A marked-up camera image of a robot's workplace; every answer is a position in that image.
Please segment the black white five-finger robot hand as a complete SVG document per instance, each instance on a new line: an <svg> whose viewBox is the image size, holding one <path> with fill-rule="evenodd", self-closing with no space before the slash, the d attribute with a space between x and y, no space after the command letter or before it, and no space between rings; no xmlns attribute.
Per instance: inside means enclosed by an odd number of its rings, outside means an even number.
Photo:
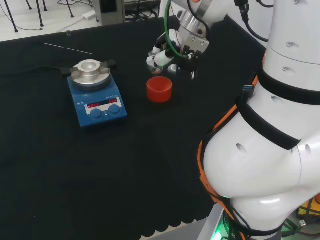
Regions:
<svg viewBox="0 0 320 240"><path fill-rule="evenodd" d="M165 71L194 80L198 76L200 55L201 52L182 45L179 31L169 29L156 40L155 46L148 53L146 65L153 75L160 75Z"/></svg>

